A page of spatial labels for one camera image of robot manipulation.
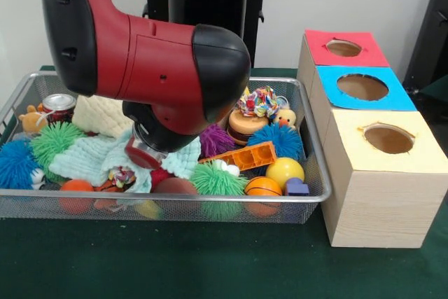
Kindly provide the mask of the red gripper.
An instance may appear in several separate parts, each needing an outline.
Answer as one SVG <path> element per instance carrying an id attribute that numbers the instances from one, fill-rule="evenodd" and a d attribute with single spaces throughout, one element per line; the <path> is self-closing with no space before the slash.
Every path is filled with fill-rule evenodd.
<path id="1" fill-rule="evenodd" d="M 125 152 L 134 164 L 145 169 L 159 169 L 167 157 L 167 153 L 151 148 L 135 136 L 129 138 Z"/>

